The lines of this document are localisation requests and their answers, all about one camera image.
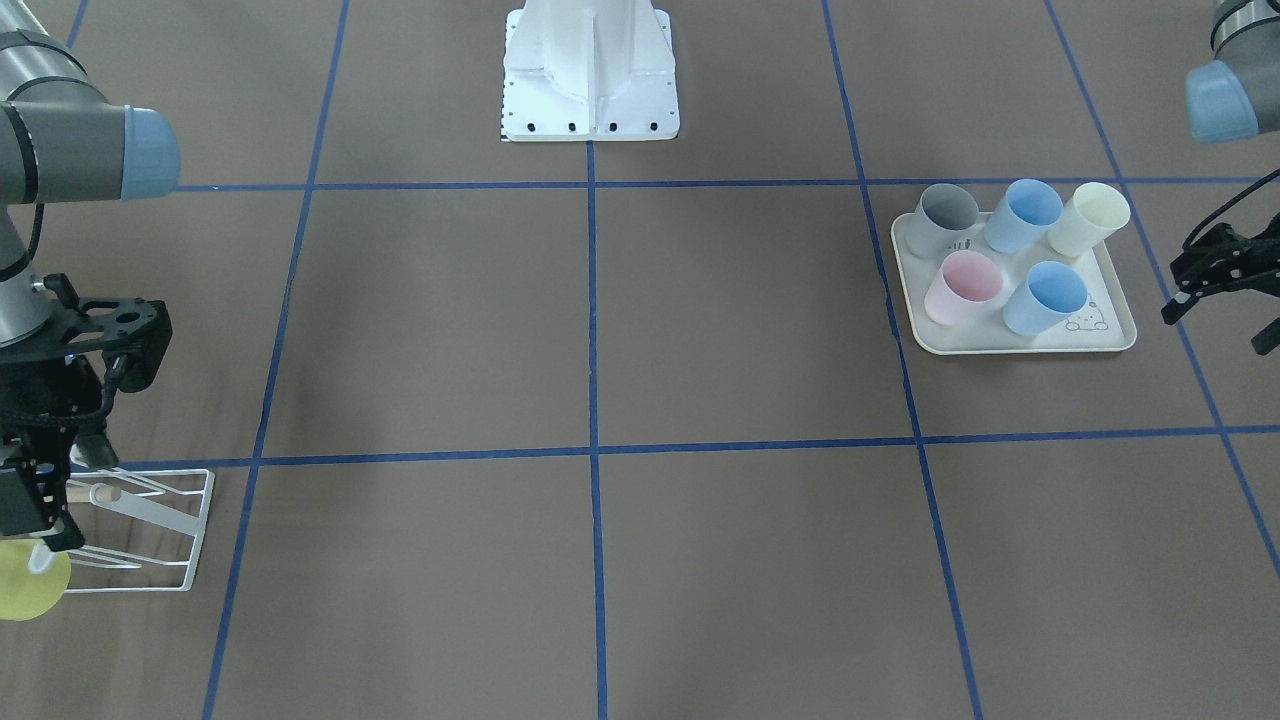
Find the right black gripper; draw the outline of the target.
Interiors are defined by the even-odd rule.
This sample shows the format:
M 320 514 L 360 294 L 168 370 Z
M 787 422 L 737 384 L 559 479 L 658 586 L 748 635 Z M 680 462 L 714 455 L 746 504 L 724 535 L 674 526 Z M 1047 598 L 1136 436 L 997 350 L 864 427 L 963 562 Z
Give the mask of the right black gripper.
M 100 375 L 82 355 L 22 357 L 4 350 L 1 382 L 1 534 L 47 530 L 42 539 L 51 552 L 81 550 L 84 536 L 70 514 L 69 477 L 59 471 L 73 461 L 93 470 L 111 466 L 111 374 Z M 40 465 L 58 471 L 40 483 Z M 51 503 L 50 528 L 44 497 Z

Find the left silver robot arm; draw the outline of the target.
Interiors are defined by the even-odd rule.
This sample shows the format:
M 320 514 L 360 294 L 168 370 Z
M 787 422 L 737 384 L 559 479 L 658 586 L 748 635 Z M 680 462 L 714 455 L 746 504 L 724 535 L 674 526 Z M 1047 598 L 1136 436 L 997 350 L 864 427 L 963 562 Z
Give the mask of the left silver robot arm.
M 1210 46 L 1213 58 L 1187 74 L 1190 132 L 1199 143 L 1229 143 L 1277 132 L 1277 3 L 1217 1 Z M 1222 215 L 1275 181 L 1272 170 L 1211 211 L 1187 237 L 1171 265 L 1190 292 L 1165 307 L 1179 322 L 1201 299 L 1252 290 L 1277 296 L 1277 220 L 1257 236 L 1235 232 Z

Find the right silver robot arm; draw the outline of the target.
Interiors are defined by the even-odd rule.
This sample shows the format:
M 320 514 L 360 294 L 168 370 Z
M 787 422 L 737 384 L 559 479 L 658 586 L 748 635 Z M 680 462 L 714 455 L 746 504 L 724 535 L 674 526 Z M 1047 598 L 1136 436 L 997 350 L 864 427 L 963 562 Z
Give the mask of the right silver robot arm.
M 154 383 L 172 319 L 161 301 L 84 297 L 67 275 L 40 273 L 44 211 L 168 196 L 180 150 L 163 114 L 110 102 L 20 1 L 3 4 L 1 46 L 3 208 L 35 208 L 28 237 L 3 217 L 3 537 L 60 553 L 84 544 L 72 461 L 116 465 L 108 416 L 119 393 Z

